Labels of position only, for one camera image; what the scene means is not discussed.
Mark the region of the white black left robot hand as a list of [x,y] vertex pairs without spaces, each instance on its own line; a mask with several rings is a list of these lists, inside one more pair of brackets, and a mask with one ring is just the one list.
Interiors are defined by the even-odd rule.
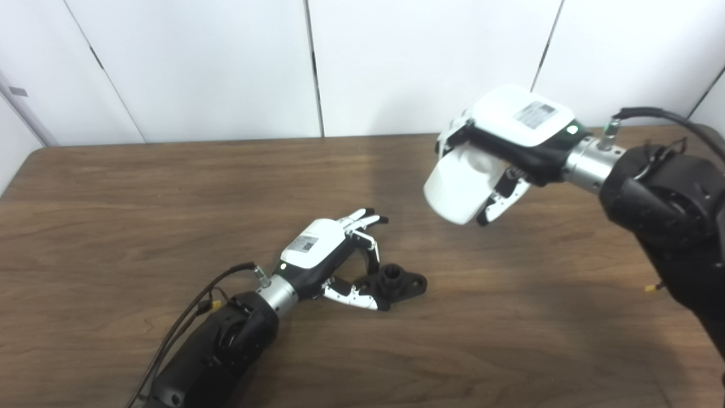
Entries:
[[261,295],[282,316],[301,300],[324,297],[339,304],[388,312],[390,303],[375,295],[363,294],[360,284],[336,279],[335,272],[355,250],[368,256],[367,271],[380,267],[378,244],[365,230],[388,224],[385,216],[363,207],[341,219],[316,219],[280,254],[270,284]]

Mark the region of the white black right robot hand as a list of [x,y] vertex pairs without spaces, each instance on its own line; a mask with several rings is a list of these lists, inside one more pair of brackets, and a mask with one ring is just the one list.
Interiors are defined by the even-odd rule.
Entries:
[[486,226],[531,186],[563,182],[570,153],[589,136],[571,109],[501,86],[440,132],[425,199],[450,223]]

